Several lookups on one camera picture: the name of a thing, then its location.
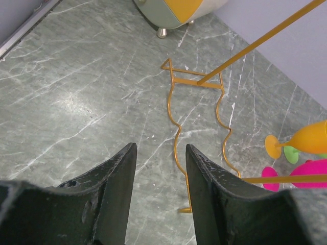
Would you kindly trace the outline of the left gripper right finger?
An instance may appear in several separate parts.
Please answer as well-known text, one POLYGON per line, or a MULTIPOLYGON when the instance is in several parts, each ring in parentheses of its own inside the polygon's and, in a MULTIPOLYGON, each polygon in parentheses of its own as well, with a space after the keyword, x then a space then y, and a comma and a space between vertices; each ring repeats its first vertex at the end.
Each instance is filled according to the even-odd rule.
POLYGON ((197 244, 326 244, 324 189, 272 192, 191 144, 185 156, 197 244))

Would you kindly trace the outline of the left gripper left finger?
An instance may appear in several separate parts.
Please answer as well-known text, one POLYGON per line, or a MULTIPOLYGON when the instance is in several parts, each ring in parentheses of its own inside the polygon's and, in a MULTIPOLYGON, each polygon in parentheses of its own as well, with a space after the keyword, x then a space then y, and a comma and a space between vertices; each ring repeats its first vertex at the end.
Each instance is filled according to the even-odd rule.
POLYGON ((136 160, 129 143, 57 187, 1 181, 1 244, 124 244, 136 160))

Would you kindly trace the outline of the orange plastic wine glass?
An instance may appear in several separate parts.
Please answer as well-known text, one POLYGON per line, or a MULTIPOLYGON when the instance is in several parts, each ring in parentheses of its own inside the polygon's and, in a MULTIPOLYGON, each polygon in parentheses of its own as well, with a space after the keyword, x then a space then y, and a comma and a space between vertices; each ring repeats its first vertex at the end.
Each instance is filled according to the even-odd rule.
POLYGON ((282 147, 285 146, 291 146, 308 154, 326 154, 326 120, 303 127, 284 143, 280 143, 274 135, 265 138, 265 150, 273 159, 281 156, 282 147))

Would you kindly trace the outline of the green plastic wine glass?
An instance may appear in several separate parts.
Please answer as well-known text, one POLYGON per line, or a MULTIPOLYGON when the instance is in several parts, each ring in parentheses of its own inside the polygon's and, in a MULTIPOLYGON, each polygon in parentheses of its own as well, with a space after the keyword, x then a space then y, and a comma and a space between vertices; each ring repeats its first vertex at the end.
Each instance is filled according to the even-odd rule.
POLYGON ((299 160, 300 151, 292 146, 284 146, 283 153, 287 161, 291 164, 296 164, 299 160))

